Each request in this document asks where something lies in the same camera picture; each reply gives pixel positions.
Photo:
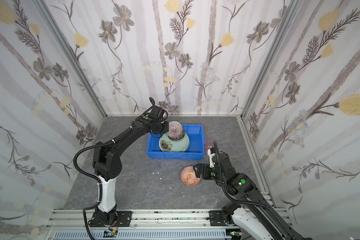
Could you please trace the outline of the red patterned bowl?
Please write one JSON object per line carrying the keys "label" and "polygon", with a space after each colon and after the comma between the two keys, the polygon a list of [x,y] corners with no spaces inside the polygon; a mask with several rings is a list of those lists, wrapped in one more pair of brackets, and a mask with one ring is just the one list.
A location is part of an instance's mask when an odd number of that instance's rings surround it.
{"label": "red patterned bowl", "polygon": [[167,136],[172,141],[182,140],[185,136],[183,125],[177,121],[169,122],[169,131],[167,132]]}

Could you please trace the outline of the light green ceramic plate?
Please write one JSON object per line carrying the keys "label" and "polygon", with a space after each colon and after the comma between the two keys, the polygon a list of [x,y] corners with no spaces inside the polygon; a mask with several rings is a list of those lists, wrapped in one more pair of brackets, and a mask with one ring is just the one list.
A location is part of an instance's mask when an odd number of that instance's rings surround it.
{"label": "light green ceramic plate", "polygon": [[185,152],[190,146],[190,138],[187,134],[181,140],[173,141],[167,134],[159,139],[159,147],[163,152]]}

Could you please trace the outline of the pink transparent plastic cup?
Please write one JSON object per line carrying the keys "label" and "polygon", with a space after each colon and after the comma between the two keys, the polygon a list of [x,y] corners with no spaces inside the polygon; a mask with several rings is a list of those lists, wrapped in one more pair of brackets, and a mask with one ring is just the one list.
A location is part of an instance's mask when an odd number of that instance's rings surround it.
{"label": "pink transparent plastic cup", "polygon": [[205,140],[205,153],[207,153],[208,150],[215,147],[215,144],[214,144],[215,141],[216,140],[213,139],[213,138],[206,138],[206,140]]}

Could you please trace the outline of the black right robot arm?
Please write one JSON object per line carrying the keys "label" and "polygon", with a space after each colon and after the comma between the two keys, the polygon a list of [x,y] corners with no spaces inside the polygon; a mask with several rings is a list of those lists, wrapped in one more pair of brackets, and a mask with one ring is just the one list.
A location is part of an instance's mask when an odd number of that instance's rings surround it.
{"label": "black right robot arm", "polygon": [[256,240],[305,239],[265,200],[246,174],[235,170],[228,154],[212,153],[208,164],[197,164],[193,170],[197,178],[215,181],[230,200],[217,220],[240,227]]}

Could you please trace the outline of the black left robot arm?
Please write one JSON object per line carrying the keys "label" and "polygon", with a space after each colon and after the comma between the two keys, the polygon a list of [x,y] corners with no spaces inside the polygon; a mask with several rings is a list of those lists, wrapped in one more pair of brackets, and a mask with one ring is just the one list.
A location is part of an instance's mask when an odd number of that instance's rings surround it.
{"label": "black left robot arm", "polygon": [[129,128],[115,138],[95,145],[93,168],[100,182],[100,203],[89,221],[91,227],[109,227],[119,220],[115,199],[116,179],[122,171],[121,155],[140,137],[150,133],[163,135],[169,131],[168,112],[156,105],[131,122]]}

